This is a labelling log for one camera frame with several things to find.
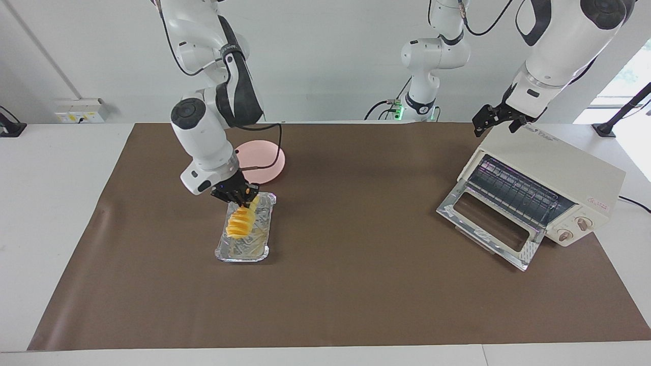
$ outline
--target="black stand base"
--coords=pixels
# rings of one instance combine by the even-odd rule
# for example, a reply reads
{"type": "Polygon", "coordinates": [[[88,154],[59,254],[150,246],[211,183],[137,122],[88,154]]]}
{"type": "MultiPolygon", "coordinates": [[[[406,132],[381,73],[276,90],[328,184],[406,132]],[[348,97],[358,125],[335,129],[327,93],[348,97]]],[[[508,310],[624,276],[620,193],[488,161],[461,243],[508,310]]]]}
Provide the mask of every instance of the black stand base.
{"type": "Polygon", "coordinates": [[[609,133],[605,133],[605,132],[601,131],[601,130],[599,129],[599,127],[601,127],[601,125],[602,125],[602,124],[600,124],[600,123],[595,123],[595,124],[592,125],[592,128],[594,128],[594,131],[595,131],[599,136],[601,136],[601,137],[616,137],[615,134],[614,134],[612,131],[610,131],[609,133]]]}
{"type": "Polygon", "coordinates": [[[25,127],[27,127],[26,123],[15,123],[14,125],[18,127],[18,129],[15,132],[12,132],[10,134],[6,132],[0,132],[0,137],[18,137],[20,136],[20,134],[23,133],[25,127]]]}

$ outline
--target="white wall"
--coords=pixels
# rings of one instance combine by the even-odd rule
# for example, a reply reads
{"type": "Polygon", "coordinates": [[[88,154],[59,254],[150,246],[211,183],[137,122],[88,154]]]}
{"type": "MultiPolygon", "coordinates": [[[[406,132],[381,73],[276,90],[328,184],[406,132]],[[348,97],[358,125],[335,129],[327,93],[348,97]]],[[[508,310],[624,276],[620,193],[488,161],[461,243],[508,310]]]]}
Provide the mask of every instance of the white wall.
{"type": "MultiPolygon", "coordinates": [[[[108,103],[113,122],[166,121],[181,94],[204,87],[176,69],[149,0],[2,1],[15,7],[83,97],[108,103]]],[[[471,26],[485,29],[504,3],[474,1],[471,26]]],[[[436,36],[426,22],[427,4],[228,0],[221,10],[251,44],[249,67],[268,119],[338,120],[362,119],[372,104],[396,96],[409,77],[400,64],[402,45],[436,36]]],[[[528,55],[514,27],[515,10],[514,4],[488,35],[467,35],[473,47],[467,66],[440,73],[442,120],[470,120],[483,104],[501,99],[528,55]]],[[[651,37],[649,14],[651,4],[640,1],[592,70],[554,101],[541,121],[572,122],[651,37]]],[[[31,121],[49,122],[52,99],[71,98],[71,92],[52,67],[36,61],[25,35],[4,37],[7,29],[16,32],[16,25],[0,23],[0,102],[31,121]]]]}

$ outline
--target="yellow food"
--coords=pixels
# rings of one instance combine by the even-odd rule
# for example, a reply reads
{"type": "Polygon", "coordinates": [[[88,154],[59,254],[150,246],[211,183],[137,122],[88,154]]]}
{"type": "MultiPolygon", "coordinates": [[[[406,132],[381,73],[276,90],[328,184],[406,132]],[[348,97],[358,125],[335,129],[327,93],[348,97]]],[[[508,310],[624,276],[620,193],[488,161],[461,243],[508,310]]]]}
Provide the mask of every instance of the yellow food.
{"type": "Polygon", "coordinates": [[[260,196],[255,197],[249,208],[239,207],[230,215],[229,224],[226,226],[226,235],[233,239],[242,239],[251,234],[255,223],[255,208],[260,202],[260,196]]]}

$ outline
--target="black pole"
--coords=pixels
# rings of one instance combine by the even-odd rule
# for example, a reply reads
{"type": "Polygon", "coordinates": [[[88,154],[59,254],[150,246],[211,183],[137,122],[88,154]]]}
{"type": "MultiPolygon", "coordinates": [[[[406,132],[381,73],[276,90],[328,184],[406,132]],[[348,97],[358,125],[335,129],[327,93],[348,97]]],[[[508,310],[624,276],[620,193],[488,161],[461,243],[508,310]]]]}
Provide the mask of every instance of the black pole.
{"type": "Polygon", "coordinates": [[[651,94],[651,83],[646,84],[646,86],[643,87],[642,90],[640,90],[624,107],[615,113],[613,118],[608,122],[593,124],[592,128],[594,128],[594,131],[601,137],[615,137],[613,127],[649,94],[651,94]]]}
{"type": "Polygon", "coordinates": [[[0,137],[18,137],[23,133],[26,124],[13,123],[0,113],[0,137]]]}

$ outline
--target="wire rack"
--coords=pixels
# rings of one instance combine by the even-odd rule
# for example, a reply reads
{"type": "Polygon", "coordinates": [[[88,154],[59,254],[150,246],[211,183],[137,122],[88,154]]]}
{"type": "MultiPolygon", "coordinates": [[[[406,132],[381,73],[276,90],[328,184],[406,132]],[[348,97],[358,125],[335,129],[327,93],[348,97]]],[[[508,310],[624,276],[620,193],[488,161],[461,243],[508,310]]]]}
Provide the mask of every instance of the wire rack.
{"type": "Polygon", "coordinates": [[[470,186],[516,219],[546,227],[573,205],[568,199],[485,155],[469,179],[470,186]]]}

